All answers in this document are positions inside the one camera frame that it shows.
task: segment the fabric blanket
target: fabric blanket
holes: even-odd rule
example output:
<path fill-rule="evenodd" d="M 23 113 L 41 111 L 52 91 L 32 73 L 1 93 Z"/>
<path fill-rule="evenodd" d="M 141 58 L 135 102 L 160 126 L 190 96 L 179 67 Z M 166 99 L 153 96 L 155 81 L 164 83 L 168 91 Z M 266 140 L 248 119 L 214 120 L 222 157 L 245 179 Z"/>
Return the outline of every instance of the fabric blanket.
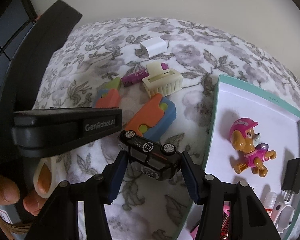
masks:
<path fill-rule="evenodd" d="M 166 53 L 147 59 L 141 41 L 159 36 Z M 300 109 L 300 81 L 271 55 L 245 40 L 201 24 L 166 18 L 124 18 L 83 25 L 56 51 L 44 74 L 34 108 L 89 107 L 103 83 L 144 69 L 160 60 L 181 72 L 183 89 L 168 96 L 177 118 L 162 136 L 187 150 L 195 163 L 203 159 L 219 74 L 261 87 Z M 142 83 L 120 89 L 123 125 L 149 100 Z M 101 173 L 116 158 L 113 134 L 58 156 L 58 168 L 71 183 Z M 169 240 L 187 215 L 190 203 L 179 172 L 156 181 L 130 166 L 118 198 L 105 206 L 113 239 Z M 79 203 L 80 239 L 86 239 L 83 205 Z M 300 233 L 300 214 L 290 238 Z"/>

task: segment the purple usb flash drive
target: purple usb flash drive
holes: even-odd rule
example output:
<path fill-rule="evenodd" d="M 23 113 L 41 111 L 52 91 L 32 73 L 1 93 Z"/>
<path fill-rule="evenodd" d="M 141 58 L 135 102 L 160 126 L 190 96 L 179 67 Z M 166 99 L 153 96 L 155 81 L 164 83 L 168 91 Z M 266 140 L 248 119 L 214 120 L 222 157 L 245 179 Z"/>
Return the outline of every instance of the purple usb flash drive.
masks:
<path fill-rule="evenodd" d="M 161 63 L 161 67 L 163 70 L 168 69 L 168 64 Z M 131 86 L 133 84 L 139 83 L 143 78 L 149 76 L 149 73 L 146 69 L 140 70 L 138 72 L 132 73 L 129 76 L 121 78 L 121 81 L 125 87 Z"/>

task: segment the finger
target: finger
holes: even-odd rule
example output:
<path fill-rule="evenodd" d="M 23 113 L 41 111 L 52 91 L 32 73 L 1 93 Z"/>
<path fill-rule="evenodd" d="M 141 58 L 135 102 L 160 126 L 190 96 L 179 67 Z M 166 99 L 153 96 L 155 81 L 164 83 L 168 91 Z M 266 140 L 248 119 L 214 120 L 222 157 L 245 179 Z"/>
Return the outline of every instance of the finger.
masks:
<path fill-rule="evenodd" d="M 0 205 L 10 205 L 18 202 L 20 192 L 17 184 L 0 175 Z"/>
<path fill-rule="evenodd" d="M 32 190 L 23 199 L 23 205 L 28 212 L 32 213 L 40 210 L 46 201 L 47 198 L 40 197 L 35 190 Z"/>
<path fill-rule="evenodd" d="M 41 211 L 41 209 L 39 209 L 37 211 L 34 211 L 34 212 L 31 212 L 31 214 L 36 217 L 39 214 L 40 211 Z"/>

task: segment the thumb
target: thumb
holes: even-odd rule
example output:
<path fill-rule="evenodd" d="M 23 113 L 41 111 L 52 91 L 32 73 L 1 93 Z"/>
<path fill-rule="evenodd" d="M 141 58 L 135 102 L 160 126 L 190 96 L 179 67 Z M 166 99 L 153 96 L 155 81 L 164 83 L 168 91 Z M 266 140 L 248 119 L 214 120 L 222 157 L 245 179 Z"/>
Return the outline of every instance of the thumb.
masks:
<path fill-rule="evenodd" d="M 17 184 L 0 175 L 0 205 L 10 205 L 18 202 L 20 192 Z"/>

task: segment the green toy piece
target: green toy piece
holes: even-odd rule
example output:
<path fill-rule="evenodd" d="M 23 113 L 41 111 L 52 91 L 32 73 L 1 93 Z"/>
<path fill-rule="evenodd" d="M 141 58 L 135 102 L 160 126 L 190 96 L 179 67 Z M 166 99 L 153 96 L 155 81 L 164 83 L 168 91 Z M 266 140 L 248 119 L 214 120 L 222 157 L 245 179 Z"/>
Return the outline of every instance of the green toy piece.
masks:
<path fill-rule="evenodd" d="M 113 80 L 105 83 L 103 85 L 103 89 L 117 89 L 119 91 L 121 87 L 121 78 L 120 77 L 116 77 Z"/>

